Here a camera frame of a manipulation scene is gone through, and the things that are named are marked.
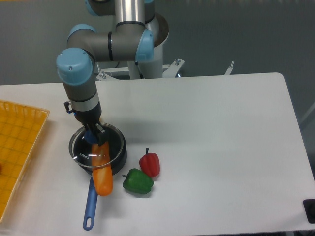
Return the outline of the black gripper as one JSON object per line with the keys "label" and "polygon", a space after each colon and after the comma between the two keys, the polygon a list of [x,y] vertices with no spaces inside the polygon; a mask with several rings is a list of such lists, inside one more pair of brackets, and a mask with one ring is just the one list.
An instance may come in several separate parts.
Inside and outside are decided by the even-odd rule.
{"label": "black gripper", "polygon": [[75,118],[83,124],[86,132],[91,131],[90,124],[94,125],[93,134],[96,137],[99,146],[107,142],[107,132],[99,121],[101,116],[101,106],[99,102],[94,108],[87,111],[77,111],[75,109],[70,109],[69,106],[69,102],[64,103],[66,112],[69,114],[73,113]]}

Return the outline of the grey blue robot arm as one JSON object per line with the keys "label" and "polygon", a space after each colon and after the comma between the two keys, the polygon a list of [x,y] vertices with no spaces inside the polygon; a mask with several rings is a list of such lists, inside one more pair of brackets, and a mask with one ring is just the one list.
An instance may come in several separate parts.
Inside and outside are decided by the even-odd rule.
{"label": "grey blue robot arm", "polygon": [[101,146],[109,138],[99,121],[95,65],[106,61],[148,62],[154,58],[154,34],[145,26],[155,16],[154,1],[87,0],[85,5],[93,15],[114,15],[115,31],[97,33],[86,24],[74,26],[56,65],[68,97],[66,111],[83,124],[88,142]]}

